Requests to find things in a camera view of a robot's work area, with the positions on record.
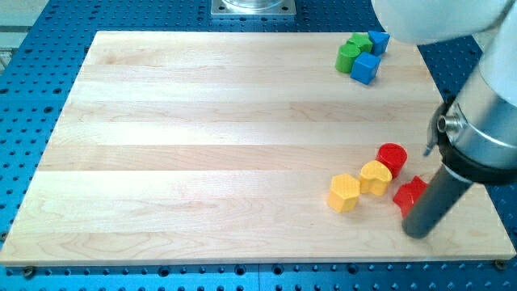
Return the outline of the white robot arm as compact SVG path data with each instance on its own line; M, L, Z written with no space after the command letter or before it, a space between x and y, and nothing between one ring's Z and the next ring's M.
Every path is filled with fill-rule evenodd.
M452 104L431 123L443 163L477 183L516 180L516 3L376 0L381 26L395 39L431 44L498 29Z

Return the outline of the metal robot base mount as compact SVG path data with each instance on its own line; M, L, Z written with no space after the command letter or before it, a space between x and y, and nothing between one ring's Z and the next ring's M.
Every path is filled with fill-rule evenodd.
M294 0L212 0L211 15L295 15Z

